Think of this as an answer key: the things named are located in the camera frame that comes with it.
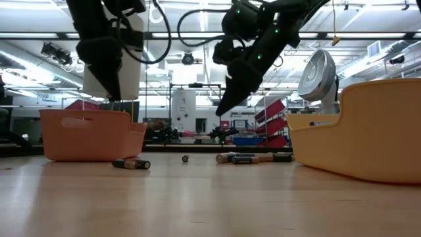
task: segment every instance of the white fan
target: white fan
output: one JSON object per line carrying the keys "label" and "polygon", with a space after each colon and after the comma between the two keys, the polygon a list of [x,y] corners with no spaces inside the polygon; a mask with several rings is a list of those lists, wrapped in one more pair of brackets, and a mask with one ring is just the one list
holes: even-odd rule
{"label": "white fan", "polygon": [[318,114],[337,114],[339,112],[338,86],[339,80],[332,56],[326,50],[319,49],[304,69],[297,89],[299,96],[307,101],[320,100],[322,105]]}

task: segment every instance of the table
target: table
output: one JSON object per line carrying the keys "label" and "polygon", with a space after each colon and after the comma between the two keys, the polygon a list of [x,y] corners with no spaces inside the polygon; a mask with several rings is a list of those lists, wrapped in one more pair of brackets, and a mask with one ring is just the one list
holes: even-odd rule
{"label": "table", "polygon": [[148,171],[0,159],[0,236],[421,236],[419,186],[182,155],[143,153]]}

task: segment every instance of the white cylinder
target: white cylinder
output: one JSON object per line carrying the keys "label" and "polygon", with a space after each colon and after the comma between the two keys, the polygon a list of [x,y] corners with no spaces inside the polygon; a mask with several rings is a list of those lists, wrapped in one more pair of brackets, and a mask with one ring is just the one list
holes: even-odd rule
{"label": "white cylinder", "polygon": [[[115,17],[104,8],[105,14],[108,18]],[[136,14],[128,17],[130,24],[134,30],[143,32],[143,20]],[[141,52],[132,51],[136,57],[141,57]],[[122,67],[118,72],[118,78],[120,80],[120,91],[122,100],[135,100],[139,98],[139,82],[140,82],[141,64],[132,59],[124,50],[122,56]],[[107,91],[98,82],[98,80],[89,71],[87,66],[84,70],[84,93],[95,96],[95,97],[107,97]]]}
{"label": "white cylinder", "polygon": [[196,91],[180,89],[173,93],[171,118],[174,128],[196,131]]}

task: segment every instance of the blue bin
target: blue bin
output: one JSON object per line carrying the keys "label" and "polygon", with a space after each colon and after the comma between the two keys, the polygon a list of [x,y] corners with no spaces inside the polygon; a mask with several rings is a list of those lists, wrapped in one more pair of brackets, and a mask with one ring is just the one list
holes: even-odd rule
{"label": "blue bin", "polygon": [[257,145],[263,142],[264,138],[233,138],[235,145]]}

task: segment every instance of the wooden floor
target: wooden floor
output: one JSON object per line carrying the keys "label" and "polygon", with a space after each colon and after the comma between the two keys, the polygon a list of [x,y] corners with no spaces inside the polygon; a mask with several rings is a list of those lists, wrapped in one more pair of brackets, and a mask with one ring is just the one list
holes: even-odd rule
{"label": "wooden floor", "polygon": [[144,153],[149,171],[0,159],[0,236],[421,236],[420,186],[182,155]]}

